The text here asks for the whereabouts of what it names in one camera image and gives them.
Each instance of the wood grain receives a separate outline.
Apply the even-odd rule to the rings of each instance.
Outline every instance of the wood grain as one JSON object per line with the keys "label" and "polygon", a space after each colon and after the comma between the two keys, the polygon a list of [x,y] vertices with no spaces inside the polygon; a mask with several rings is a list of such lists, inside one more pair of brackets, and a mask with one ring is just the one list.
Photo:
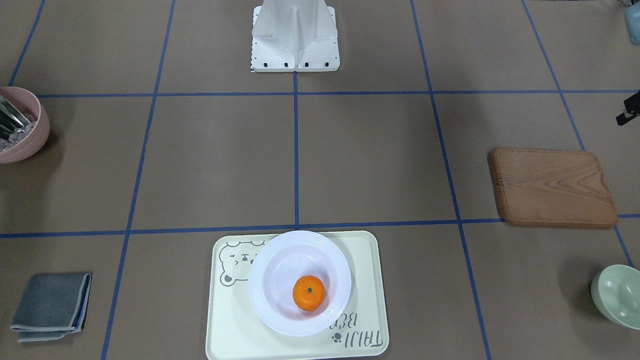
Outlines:
{"label": "wood grain", "polygon": [[498,212],[510,224],[609,228],[618,222],[590,152],[500,148],[488,161]]}

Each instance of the white bowl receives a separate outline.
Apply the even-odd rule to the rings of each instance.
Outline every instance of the white bowl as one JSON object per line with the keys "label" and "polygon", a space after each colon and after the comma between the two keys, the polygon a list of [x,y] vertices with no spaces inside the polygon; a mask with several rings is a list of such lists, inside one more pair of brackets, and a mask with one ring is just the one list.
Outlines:
{"label": "white bowl", "polygon": [[612,322],[640,330],[640,271],[627,265],[611,265],[591,283],[591,297]]}
{"label": "white bowl", "polygon": [[[320,279],[324,302],[304,311],[293,301],[293,286],[305,275]],[[249,273],[249,296],[258,317],[288,336],[310,336],[328,328],[351,296],[351,270],[331,240],[311,231],[276,236],[256,255]]]}

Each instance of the bear face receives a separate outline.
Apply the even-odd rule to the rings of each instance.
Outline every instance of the bear face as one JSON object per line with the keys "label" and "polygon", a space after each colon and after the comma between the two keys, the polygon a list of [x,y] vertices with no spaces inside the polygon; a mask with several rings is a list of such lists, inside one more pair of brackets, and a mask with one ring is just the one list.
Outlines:
{"label": "bear face", "polygon": [[250,241],[227,242],[218,255],[220,263],[222,263],[222,275],[220,275],[222,285],[231,286],[236,281],[248,280],[251,264],[253,264],[255,256],[263,246],[264,241],[260,243]]}

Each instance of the pink bowl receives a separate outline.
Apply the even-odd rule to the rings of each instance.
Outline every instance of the pink bowl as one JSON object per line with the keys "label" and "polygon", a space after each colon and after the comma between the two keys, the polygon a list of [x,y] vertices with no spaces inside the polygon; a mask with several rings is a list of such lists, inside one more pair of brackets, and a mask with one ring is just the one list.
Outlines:
{"label": "pink bowl", "polygon": [[49,117],[38,98],[28,90],[14,86],[0,87],[0,95],[19,111],[31,113],[38,120],[31,132],[11,149],[0,152],[0,163],[15,163],[35,154],[49,137]]}

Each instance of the folded towel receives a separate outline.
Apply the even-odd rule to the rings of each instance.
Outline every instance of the folded towel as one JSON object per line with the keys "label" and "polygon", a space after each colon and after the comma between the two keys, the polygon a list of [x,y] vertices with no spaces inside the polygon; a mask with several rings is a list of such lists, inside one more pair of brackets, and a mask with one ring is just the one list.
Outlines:
{"label": "folded towel", "polygon": [[40,274],[29,279],[11,330],[18,342],[55,340],[82,329],[90,274]]}

